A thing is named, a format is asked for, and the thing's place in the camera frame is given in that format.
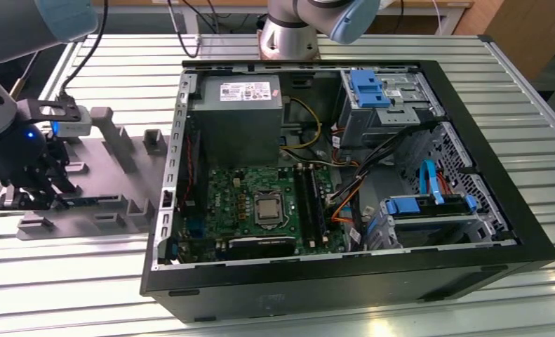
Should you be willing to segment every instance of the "yellow wire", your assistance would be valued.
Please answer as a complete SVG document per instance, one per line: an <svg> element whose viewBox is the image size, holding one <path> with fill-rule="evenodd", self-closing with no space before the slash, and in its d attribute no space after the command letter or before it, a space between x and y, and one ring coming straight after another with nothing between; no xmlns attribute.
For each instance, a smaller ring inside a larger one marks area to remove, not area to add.
<svg viewBox="0 0 555 337"><path fill-rule="evenodd" d="M320 121L320 116L317 115L316 110L313 110L312 107L302 100L300 100L298 98L294 98L294 97L290 100L293 100L294 102L298 102L305 107L305 109L309 110L309 112L312 113L312 115L313 115L313 117L316 118L316 121L317 121L317 134L316 134L314 139L310 142L308 142L305 144L300 144L300 145L290 145L290 146L282 146L281 147L282 149L290 149L291 150L291 149L304 149L305 147L308 147L308 146L310 146L316 143L316 141L322 136L322 121Z"/></svg>

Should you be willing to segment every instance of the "table surface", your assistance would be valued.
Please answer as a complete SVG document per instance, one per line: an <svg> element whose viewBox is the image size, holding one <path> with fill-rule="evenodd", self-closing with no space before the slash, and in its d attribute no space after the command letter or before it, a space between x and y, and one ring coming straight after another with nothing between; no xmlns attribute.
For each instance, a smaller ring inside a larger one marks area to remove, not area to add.
<svg viewBox="0 0 555 337"><path fill-rule="evenodd" d="M189 0L194 6L207 6L207 0ZM213 0L214 6L267 6L269 0ZM436 0L442 7L461 7L469 8L476 3L476 0ZM98 6L102 5L103 0L94 0L93 3ZM149 5L166 5L165 0L111 0L113 6L149 6ZM405 0L405 7L409 8L432 8L434 6L433 0ZM401 7L401 0L396 1L390 7Z"/></svg>
<svg viewBox="0 0 555 337"><path fill-rule="evenodd" d="M194 44L194 38L186 38ZM258 58L253 35L203 36L202 59ZM42 99L51 98L93 45L69 46ZM476 37L320 39L325 59L438 60L521 193L555 243L555 114L496 45ZM181 62L171 35L110 35L71 83L87 107L110 106L133 135L169 134ZM0 214L0 333L13 336L554 336L555 263L454 301L182 324L139 295L146 235L22 242L21 215Z"/></svg>

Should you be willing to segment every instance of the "green circuit board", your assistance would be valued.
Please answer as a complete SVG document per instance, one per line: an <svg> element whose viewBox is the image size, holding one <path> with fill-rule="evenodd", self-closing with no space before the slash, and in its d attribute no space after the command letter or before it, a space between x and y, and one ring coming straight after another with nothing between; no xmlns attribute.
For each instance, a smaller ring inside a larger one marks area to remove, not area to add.
<svg viewBox="0 0 555 337"><path fill-rule="evenodd" d="M317 183L322 193L333 192L328 167L316 168ZM281 197L283 222L271 229L263 228L255 218L255 195L271 191ZM309 247L304 242L300 223L294 168L235 168L215 169L209 177L209 210L206 216L206 238L221 239L250 235L281 235L297 238L297 255L337 253L344 251L344 233L340 224L332 224L328 242Z"/></svg>

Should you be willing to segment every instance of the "orange wire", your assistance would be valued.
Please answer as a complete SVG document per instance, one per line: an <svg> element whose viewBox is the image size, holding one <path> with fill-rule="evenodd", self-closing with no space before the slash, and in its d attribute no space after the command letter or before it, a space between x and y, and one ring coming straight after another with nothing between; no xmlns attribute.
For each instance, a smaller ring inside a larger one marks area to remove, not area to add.
<svg viewBox="0 0 555 337"><path fill-rule="evenodd" d="M338 161L338 159L336 158L336 156L338 154L338 150L340 149L337 147L334 147L334 151L332 151L332 161L334 162L334 164L345 165L346 162L345 161ZM361 166L360 165L360 162L358 161L354 161L354 160L350 162L350 165L353 165L356 167L360 167Z"/></svg>
<svg viewBox="0 0 555 337"><path fill-rule="evenodd" d="M448 194L453 194L453 190L452 190L450 186L448 185L446 178L445 178L445 175L442 173L438 173L438 180L442 184L442 189L445 190L445 192Z"/></svg>
<svg viewBox="0 0 555 337"><path fill-rule="evenodd" d="M349 203L349 201L353 199L354 195L358 193L358 191L361 190L361 185L362 185L362 180L360 181L360 186L354 189L354 191L349 194L348 198L345 199L345 201L342 202L342 205L338 207L338 209L334 212L334 215L332 216L332 221L342 221L345 220L345 222L352 222L350 219L344 219L338 217L338 214L342 212L344 207L346 206L346 204Z"/></svg>

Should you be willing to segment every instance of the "blue plastic clip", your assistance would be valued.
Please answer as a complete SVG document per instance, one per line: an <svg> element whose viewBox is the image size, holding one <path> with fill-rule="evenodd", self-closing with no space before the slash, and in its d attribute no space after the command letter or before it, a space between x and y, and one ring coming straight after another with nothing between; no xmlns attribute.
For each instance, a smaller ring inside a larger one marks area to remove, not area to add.
<svg viewBox="0 0 555 337"><path fill-rule="evenodd" d="M425 179L425 172L429 174L429 187L432 190L432 194L436 198L436 204L444 204L445 198L442 197L442 193L440 190L440 184L438 184L438 171L436 169L436 163L433 160L426 159L424 160L424 163L421 164L421 170L420 170L420 191L421 194L429 193L428 191L428 180Z"/></svg>
<svg viewBox="0 0 555 337"><path fill-rule="evenodd" d="M398 213L398 208L397 208L397 204L394 203L394 200L386 201L386 209L388 209L389 214Z"/></svg>
<svg viewBox="0 0 555 337"><path fill-rule="evenodd" d="M469 206L469 209L472 210L472 212L477 212L477 208L478 208L478 204L477 204L477 200L476 197L470 194L468 194L465 196L465 201L466 201L466 205Z"/></svg>
<svg viewBox="0 0 555 337"><path fill-rule="evenodd" d="M384 93L384 82L373 70L350 70L350 84L361 107L389 107L390 98Z"/></svg>
<svg viewBox="0 0 555 337"><path fill-rule="evenodd" d="M398 212L401 214L421 213L417 198L397 198L394 199L394 202L397 203Z"/></svg>

